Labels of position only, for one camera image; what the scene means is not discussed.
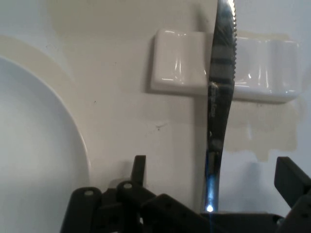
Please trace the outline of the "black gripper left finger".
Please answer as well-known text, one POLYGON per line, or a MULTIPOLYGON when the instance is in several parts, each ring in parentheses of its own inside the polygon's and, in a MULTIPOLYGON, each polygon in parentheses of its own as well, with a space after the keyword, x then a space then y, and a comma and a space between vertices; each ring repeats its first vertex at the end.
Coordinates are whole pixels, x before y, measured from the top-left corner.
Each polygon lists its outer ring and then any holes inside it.
POLYGON ((130 179, 101 192, 75 190, 62 233, 217 233, 219 228, 172 197, 143 186, 146 157, 137 155, 130 179))

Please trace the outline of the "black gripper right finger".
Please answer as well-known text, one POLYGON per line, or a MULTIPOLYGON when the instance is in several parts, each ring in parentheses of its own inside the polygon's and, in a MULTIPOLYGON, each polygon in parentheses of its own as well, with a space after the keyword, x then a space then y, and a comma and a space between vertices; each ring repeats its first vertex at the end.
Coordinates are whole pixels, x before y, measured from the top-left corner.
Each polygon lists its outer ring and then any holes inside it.
POLYGON ((311 178, 289 157, 278 157, 274 185, 290 207, 278 233, 311 231, 311 178))

